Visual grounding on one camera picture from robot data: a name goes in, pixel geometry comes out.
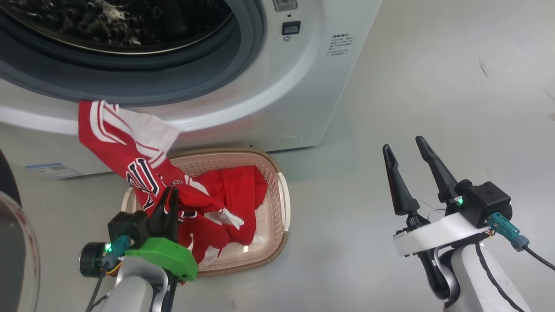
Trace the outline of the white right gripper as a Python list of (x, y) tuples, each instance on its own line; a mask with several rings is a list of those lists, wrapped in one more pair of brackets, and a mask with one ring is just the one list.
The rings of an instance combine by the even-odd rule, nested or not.
[[(458, 194), (455, 192), (458, 181), (451, 174), (450, 170), (444, 165), (423, 136), (417, 136), (415, 141), (422, 159), (429, 165), (432, 172), (438, 188), (439, 201), (447, 203), (458, 197)], [(410, 194), (398, 170), (398, 162), (394, 152), (388, 144), (383, 146), (382, 152), (394, 213), (398, 216), (413, 215), (418, 211), (420, 206), (418, 201)], [(490, 226), (477, 228), (461, 213), (454, 213), (413, 231), (403, 231), (394, 235), (394, 245), (398, 255), (405, 256), (449, 245), (490, 229)]]

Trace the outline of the steel perforated washer drum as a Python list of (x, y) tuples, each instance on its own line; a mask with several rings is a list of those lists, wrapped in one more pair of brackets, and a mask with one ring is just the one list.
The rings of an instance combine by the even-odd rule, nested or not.
[(192, 47), (234, 17), (225, 0), (0, 0), (0, 12), (54, 41), (110, 55)]

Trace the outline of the red white sports jersey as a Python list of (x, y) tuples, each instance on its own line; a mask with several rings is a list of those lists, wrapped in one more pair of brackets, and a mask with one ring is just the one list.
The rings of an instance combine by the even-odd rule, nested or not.
[(189, 176), (167, 156), (178, 135), (176, 126), (155, 115), (104, 100), (78, 105), (79, 141), (134, 188), (148, 216), (168, 186), (178, 190), (178, 243), (192, 252), (199, 265), (210, 265), (228, 244), (252, 243), (255, 211), (268, 185), (255, 166)]

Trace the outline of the small printed text label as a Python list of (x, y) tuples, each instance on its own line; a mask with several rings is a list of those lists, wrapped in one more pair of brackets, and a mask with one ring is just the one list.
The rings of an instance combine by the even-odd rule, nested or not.
[(327, 46), (326, 56), (346, 55), (353, 45), (354, 37), (349, 33), (332, 35)]

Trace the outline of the cream perforated laundry basket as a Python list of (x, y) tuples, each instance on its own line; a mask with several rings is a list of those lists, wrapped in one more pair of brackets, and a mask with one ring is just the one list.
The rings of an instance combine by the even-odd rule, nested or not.
[[(217, 169), (255, 166), (268, 185), (265, 199), (255, 211), (256, 231), (252, 243), (248, 246), (228, 244), (212, 264), (197, 264), (198, 275), (223, 275), (258, 268), (273, 261), (283, 251), (289, 237), (289, 189), (281, 169), (268, 154), (253, 149), (206, 149), (169, 160), (192, 177)], [(127, 211), (127, 200), (121, 211), (143, 210), (135, 198), (133, 211)]]

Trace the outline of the blue energy label sticker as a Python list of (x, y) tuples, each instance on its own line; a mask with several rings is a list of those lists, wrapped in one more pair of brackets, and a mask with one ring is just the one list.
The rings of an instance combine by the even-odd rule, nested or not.
[(45, 176), (48, 179), (66, 179), (83, 175), (81, 172), (71, 169), (60, 162), (25, 166), (25, 168)]

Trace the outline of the black glass washing machine door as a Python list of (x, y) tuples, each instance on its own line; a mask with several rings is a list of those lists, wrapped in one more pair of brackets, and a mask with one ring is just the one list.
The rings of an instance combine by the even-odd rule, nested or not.
[(40, 257), (8, 160), (0, 149), (0, 312), (36, 312)]

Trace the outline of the white front-load washing machine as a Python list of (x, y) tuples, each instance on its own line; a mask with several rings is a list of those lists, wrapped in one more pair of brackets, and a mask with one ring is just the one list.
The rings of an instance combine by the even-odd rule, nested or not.
[[(297, 0), (276, 12), (261, 0), (265, 33), (250, 67), (226, 86), (173, 104), (125, 107), (174, 124), (171, 153), (208, 147), (293, 150), (319, 144), (382, 0)], [(284, 22), (301, 21), (282, 36)], [(327, 56), (332, 35), (349, 33), (346, 55)], [(0, 78), (0, 150), (16, 165), (61, 163), (85, 175), (109, 172), (78, 140), (78, 103), (33, 93)]]

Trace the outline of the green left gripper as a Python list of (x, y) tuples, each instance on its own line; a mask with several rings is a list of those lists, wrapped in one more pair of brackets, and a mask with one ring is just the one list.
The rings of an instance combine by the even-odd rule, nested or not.
[[(181, 282), (196, 280), (199, 267), (192, 253), (186, 247), (177, 244), (179, 226), (179, 191), (175, 186), (167, 186), (152, 210), (148, 231), (151, 238), (139, 249), (129, 249), (119, 257), (119, 264), (109, 272), (101, 266), (104, 247), (108, 243), (91, 242), (83, 247), (79, 255), (79, 271), (86, 278), (99, 278), (101, 275), (114, 276), (123, 266), (124, 260), (132, 257), (141, 258), (149, 264), (158, 265)], [(168, 239), (164, 238), (165, 220), (168, 216)]]

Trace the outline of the grey rubber door gasket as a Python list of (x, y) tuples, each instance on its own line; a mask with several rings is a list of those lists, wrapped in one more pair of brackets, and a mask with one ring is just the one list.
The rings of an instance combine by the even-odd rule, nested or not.
[(0, 12), (0, 78), (65, 101), (106, 100), (125, 107), (187, 101), (238, 78), (265, 33), (261, 0), (225, 0), (234, 17), (212, 37), (156, 55), (110, 55), (54, 41)]

